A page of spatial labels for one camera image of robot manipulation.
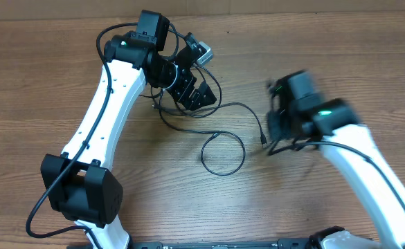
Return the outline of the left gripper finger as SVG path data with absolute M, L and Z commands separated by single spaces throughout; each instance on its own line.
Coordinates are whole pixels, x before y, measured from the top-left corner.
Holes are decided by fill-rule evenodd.
M 180 75 L 170 87 L 170 95 L 175 102 L 189 109 L 192 104 L 191 95 L 195 89 L 196 79 L 193 74 Z
M 194 90 L 188 102 L 188 110 L 197 110 L 199 108 L 212 105 L 217 101 L 211 88 L 206 81 L 203 81 L 199 88 Z

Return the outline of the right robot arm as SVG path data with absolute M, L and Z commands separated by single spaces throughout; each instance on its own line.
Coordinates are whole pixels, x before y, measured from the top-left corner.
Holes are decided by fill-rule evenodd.
M 344 177 L 372 219 L 378 241 L 334 226 L 312 234 L 306 248 L 405 248 L 405 187 L 370 129 L 340 98 L 326 100 L 307 71 L 268 83 L 268 154 L 314 147 Z

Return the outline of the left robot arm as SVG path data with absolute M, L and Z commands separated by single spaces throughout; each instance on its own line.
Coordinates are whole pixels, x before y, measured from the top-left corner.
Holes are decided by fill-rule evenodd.
M 98 44 L 102 75 L 96 94 L 75 135 L 60 155 L 46 155 L 41 173 L 51 207 L 82 230 L 91 248 L 128 248 L 129 234 L 118 213 L 123 187 L 112 174 L 114 153 L 128 114 L 146 86 L 167 91 L 185 109 L 215 103 L 206 83 L 190 72 L 213 58 L 210 47 L 194 35 L 171 58 L 162 56 L 170 21 L 142 11 L 128 32 Z

